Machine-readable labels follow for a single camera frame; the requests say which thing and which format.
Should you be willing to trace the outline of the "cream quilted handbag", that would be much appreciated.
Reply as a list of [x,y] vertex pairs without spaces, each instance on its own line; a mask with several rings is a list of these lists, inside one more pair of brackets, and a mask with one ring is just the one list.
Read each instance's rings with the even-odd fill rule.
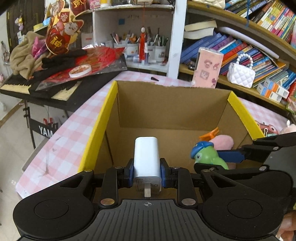
[[193,2],[213,6],[219,9],[225,9],[225,0],[193,0]]

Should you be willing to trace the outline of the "green frog figure blue cap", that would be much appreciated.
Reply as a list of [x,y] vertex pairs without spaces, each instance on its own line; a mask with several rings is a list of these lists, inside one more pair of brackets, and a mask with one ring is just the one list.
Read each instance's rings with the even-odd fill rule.
[[195,164],[209,164],[222,166],[228,170],[226,162],[219,157],[218,152],[214,149],[214,144],[208,141],[200,141],[194,145],[191,150],[191,159],[195,160]]

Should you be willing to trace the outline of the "pink plush pig toy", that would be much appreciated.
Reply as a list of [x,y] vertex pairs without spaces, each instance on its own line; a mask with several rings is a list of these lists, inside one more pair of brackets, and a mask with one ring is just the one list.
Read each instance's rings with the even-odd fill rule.
[[285,133],[293,133],[293,132],[296,132],[296,125],[294,123],[291,123],[290,120],[287,120],[286,127],[284,127],[280,131],[280,135]]

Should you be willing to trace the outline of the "white quilted pearl handbag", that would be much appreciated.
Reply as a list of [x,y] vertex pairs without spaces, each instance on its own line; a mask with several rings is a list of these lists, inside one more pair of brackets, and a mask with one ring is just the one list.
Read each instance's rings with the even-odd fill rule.
[[[240,60],[247,57],[250,60],[249,67],[240,64]],[[255,71],[252,69],[253,59],[249,54],[240,54],[236,62],[231,62],[228,68],[227,80],[245,88],[251,88],[255,79]]]

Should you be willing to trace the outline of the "pink plush ball toy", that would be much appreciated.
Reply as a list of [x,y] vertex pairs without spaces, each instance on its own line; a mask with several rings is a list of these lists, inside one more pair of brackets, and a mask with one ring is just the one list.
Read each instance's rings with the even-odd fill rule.
[[[219,129],[215,128],[211,132],[200,136],[200,141],[208,141],[214,144],[216,151],[231,150],[234,146],[234,140],[229,135],[219,135]],[[234,169],[235,164],[228,164],[229,169]]]

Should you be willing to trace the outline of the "red tassel doll ornament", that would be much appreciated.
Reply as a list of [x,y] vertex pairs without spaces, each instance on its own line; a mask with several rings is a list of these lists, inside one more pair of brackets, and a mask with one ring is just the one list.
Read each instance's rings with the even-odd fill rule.
[[139,38],[139,60],[142,62],[145,60],[145,53],[144,53],[144,48],[145,48],[145,28],[141,28],[141,33],[140,33],[140,38]]

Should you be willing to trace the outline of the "black yamaha keyboard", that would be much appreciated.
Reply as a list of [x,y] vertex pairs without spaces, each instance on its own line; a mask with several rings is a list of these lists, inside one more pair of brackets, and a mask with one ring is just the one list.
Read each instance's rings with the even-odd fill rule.
[[31,86],[19,77],[10,77],[8,84],[1,87],[1,94],[74,112],[120,73],[90,75],[40,91],[31,90]]

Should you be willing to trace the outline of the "white cubby shelf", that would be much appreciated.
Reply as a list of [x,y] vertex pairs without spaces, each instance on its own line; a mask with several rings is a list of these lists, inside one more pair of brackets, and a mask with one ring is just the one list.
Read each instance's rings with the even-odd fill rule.
[[82,14],[91,27],[94,44],[113,42],[114,38],[126,41],[128,37],[139,37],[142,28],[152,35],[160,36],[166,47],[165,60],[161,63],[140,64],[128,61],[128,69],[163,73],[176,78],[179,73],[186,3],[181,4],[124,4],[87,10]]

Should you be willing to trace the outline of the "white power adapter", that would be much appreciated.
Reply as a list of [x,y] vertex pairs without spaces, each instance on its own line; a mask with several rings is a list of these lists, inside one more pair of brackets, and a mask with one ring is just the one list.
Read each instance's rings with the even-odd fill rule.
[[156,137],[135,139],[133,167],[133,182],[137,191],[144,194],[144,198],[160,193],[162,176]]

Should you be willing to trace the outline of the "red gold fortune god decoration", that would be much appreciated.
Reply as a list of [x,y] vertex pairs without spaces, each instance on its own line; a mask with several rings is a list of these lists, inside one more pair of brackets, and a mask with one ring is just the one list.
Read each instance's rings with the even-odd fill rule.
[[83,20],[76,20],[74,13],[65,8],[65,1],[53,3],[50,7],[50,22],[45,39],[48,50],[54,55],[67,53],[83,25]]

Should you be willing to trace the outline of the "wooden bookshelf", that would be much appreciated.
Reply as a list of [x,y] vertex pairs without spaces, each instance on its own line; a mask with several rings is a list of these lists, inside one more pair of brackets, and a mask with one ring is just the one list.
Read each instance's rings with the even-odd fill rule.
[[[279,35],[252,21],[195,1],[187,2],[186,20],[188,23],[207,20],[216,22],[217,27],[210,36],[196,41],[198,46],[195,50],[207,47],[224,55],[216,84],[218,88],[232,90],[237,96],[268,109],[286,111],[284,104],[260,95],[256,88],[272,74],[287,69],[295,72],[295,48]],[[230,64],[242,54],[246,56],[241,58],[240,63],[246,67],[252,66],[255,70],[255,79],[249,88],[231,83],[226,77]]]

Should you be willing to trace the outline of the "black binder clip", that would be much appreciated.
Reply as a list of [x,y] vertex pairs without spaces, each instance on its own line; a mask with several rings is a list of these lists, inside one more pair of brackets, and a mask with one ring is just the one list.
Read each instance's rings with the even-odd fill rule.
[[279,134],[278,130],[273,125],[266,124],[264,122],[261,123],[261,122],[258,122],[257,120],[255,122],[257,123],[257,125],[259,126],[259,128],[261,129],[265,137],[276,136]]

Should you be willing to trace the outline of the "yellow cardboard box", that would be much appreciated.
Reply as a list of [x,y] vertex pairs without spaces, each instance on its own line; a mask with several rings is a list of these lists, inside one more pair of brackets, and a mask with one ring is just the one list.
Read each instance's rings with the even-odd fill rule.
[[125,166],[138,137],[156,137],[169,166],[194,172],[190,157],[199,137],[219,129],[234,147],[251,144],[263,133],[239,98],[229,90],[115,81],[98,112],[79,170]]

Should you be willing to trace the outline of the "pink sticker cylinder box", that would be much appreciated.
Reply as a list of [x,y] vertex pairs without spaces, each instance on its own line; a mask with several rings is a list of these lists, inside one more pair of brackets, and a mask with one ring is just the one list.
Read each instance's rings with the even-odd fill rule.
[[192,87],[215,88],[222,66],[224,54],[201,47],[191,81]]

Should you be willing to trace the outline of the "orange blue medicine box upper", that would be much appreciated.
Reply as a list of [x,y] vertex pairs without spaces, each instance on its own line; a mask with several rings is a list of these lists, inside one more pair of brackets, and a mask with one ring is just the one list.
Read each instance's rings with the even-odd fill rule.
[[278,85],[277,83],[267,79],[264,81],[263,85],[271,90],[272,92],[278,94],[282,98],[288,98],[289,91],[283,88],[282,86]]

